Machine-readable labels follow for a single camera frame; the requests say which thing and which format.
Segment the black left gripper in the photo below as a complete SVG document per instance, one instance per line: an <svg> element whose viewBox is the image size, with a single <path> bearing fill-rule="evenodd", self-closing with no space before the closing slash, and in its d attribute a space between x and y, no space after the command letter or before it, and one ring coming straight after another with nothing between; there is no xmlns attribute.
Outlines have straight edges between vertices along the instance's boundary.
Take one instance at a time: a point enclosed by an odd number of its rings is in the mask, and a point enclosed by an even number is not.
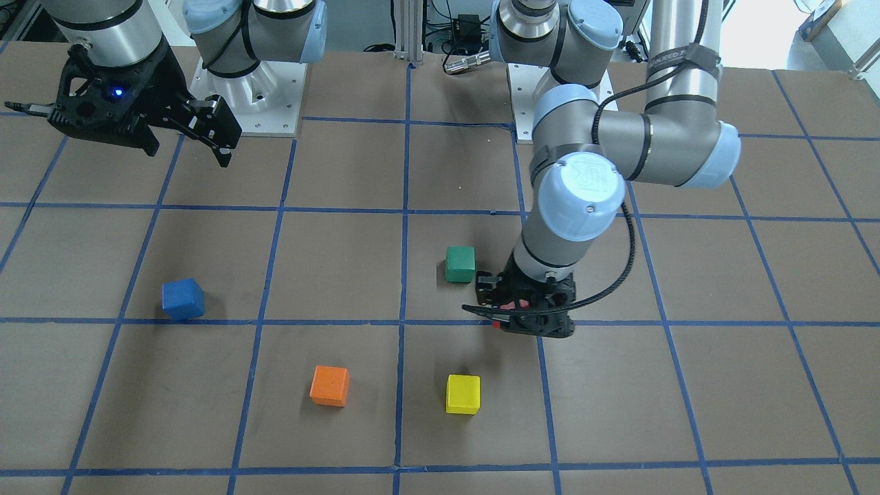
<svg viewBox="0 0 880 495"><path fill-rule="evenodd" d="M572 276L557 279L550 276L548 282L530 278L516 265L510 256L504 269L476 272L476 306L463 305L462 310L488 320L509 316L509 326L501 329L512 334L542 336L542 338L568 338L575 331L575 324L564 309L575 302L575 283ZM530 308L500 310L500 305L510 301L528 300Z"/></svg>

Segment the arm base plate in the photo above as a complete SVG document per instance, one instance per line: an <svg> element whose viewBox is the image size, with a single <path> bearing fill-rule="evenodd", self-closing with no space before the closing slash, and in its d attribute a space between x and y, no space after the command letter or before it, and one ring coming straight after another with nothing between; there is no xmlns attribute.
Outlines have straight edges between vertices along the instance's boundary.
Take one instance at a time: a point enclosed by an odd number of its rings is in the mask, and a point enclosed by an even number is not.
<svg viewBox="0 0 880 495"><path fill-rule="evenodd" d="M189 90L198 98L222 96L244 137L294 138L309 68L302 63L264 60L248 75L221 78L198 67Z"/></svg>
<svg viewBox="0 0 880 495"><path fill-rule="evenodd" d="M508 65L510 102L516 144L550 143L556 135L585 135L588 119L603 97L613 94L607 72L592 89L582 85L559 89L549 67Z"/></svg>

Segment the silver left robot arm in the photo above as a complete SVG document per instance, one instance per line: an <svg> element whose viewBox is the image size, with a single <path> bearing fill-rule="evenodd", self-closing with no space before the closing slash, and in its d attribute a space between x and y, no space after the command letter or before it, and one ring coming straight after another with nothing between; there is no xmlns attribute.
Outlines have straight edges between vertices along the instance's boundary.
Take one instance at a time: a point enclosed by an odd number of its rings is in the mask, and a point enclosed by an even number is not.
<svg viewBox="0 0 880 495"><path fill-rule="evenodd" d="M566 338L569 312L603 300L635 262L629 182L715 188L741 153L735 126L717 118L721 1L656 1L645 81L601 97L597 86L624 22L606 1L496 1L493 61L546 67L534 95L532 209L504 269L476 274L465 312L506 332ZM626 220L624 269L603 291L576 298L575 266L614 222Z"/></svg>

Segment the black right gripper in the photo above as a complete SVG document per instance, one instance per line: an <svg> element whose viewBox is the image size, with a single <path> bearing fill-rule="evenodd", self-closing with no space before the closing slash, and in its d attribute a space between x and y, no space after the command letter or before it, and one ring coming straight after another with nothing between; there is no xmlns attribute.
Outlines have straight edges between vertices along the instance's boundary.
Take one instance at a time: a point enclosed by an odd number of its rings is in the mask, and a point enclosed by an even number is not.
<svg viewBox="0 0 880 495"><path fill-rule="evenodd" d="M241 126L221 95L192 95L165 38L134 65L103 67L78 42L68 50L54 102L6 101L7 109L44 117L75 139L141 149L155 156L160 142L153 128L170 129L210 148L218 166L228 167Z"/></svg>

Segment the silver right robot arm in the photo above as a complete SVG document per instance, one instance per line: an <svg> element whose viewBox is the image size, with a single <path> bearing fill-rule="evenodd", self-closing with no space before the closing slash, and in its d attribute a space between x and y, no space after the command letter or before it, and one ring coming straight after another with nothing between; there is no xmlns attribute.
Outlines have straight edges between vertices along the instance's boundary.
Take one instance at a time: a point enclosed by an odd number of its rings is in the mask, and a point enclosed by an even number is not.
<svg viewBox="0 0 880 495"><path fill-rule="evenodd" d="M198 97L145 1L44 1L69 41L58 91L46 104L6 101L68 137L157 153L154 129L178 131L229 166L238 110L264 109L280 87L270 63L317 63L327 40L324 1L186 1L182 13L208 73Z"/></svg>

